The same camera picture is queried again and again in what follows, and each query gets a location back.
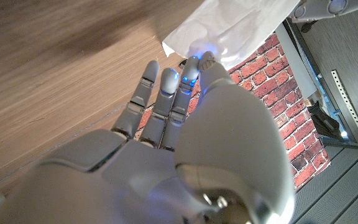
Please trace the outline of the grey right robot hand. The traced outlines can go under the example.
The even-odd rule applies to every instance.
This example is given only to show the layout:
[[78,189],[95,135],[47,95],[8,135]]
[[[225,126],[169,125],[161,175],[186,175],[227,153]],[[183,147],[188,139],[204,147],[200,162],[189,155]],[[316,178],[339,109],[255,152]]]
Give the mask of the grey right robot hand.
[[0,223],[288,223],[294,207],[271,112],[206,52],[182,74],[150,62],[112,129],[37,164]]

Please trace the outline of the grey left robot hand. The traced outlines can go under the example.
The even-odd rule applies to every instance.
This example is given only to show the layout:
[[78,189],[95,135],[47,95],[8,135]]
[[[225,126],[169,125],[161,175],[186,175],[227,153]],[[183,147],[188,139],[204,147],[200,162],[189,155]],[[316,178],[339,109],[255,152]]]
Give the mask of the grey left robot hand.
[[358,0],[301,0],[289,14],[293,23],[334,18],[358,10]]

